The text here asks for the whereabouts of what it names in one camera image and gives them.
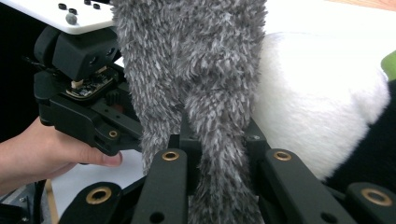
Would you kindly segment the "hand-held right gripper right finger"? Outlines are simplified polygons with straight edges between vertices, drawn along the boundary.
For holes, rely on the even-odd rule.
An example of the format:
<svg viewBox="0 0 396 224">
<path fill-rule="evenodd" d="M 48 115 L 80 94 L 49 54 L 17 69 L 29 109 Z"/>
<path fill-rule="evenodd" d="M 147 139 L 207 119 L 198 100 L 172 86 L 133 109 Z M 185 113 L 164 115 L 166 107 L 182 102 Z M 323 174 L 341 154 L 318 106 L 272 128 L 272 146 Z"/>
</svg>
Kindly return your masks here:
<svg viewBox="0 0 396 224">
<path fill-rule="evenodd" d="M 249 160 L 251 183 L 254 188 L 257 188 L 262 182 L 260 180 L 262 173 L 260 163 L 264 160 L 269 146 L 264 134 L 253 119 L 245 129 L 245 147 Z"/>
</svg>

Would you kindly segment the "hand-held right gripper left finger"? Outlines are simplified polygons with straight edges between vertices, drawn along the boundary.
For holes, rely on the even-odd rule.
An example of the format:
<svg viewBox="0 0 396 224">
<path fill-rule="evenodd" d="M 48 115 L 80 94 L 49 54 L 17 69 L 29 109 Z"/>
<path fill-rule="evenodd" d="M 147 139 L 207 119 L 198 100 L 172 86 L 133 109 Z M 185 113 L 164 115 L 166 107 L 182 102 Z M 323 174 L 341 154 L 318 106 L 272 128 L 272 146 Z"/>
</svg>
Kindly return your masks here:
<svg viewBox="0 0 396 224">
<path fill-rule="evenodd" d="M 177 148 L 187 155 L 187 194 L 193 195 L 198 186 L 200 170 L 198 168 L 202 146 L 198 136 L 191 128 L 191 123 L 186 112 L 182 113 L 180 130 L 178 134 L 172 134 L 168 143 L 169 148 Z"/>
</svg>

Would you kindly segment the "panda plush toy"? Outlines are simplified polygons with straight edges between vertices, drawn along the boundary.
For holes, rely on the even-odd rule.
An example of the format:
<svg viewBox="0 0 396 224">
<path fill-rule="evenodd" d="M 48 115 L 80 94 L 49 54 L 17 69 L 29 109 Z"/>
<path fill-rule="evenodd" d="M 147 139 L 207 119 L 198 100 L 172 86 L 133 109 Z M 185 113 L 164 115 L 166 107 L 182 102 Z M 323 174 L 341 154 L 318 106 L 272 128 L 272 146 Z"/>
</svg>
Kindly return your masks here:
<svg viewBox="0 0 396 224">
<path fill-rule="evenodd" d="M 254 120 L 327 186 L 369 182 L 396 193 L 396 80 L 360 48 L 323 35 L 264 38 Z"/>
</svg>

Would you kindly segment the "grey furry plush toy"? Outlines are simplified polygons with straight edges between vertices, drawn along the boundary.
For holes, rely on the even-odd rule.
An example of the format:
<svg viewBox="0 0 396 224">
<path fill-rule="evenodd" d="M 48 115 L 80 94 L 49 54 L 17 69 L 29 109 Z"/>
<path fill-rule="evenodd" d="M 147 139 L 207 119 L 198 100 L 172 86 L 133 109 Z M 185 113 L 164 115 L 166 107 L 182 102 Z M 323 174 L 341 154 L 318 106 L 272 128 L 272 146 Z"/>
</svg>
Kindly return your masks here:
<svg viewBox="0 0 396 224">
<path fill-rule="evenodd" d="M 189 224 L 262 224 L 242 144 L 255 104 L 265 0 L 111 0 L 143 127 L 143 170 L 187 118 L 202 146 Z"/>
</svg>

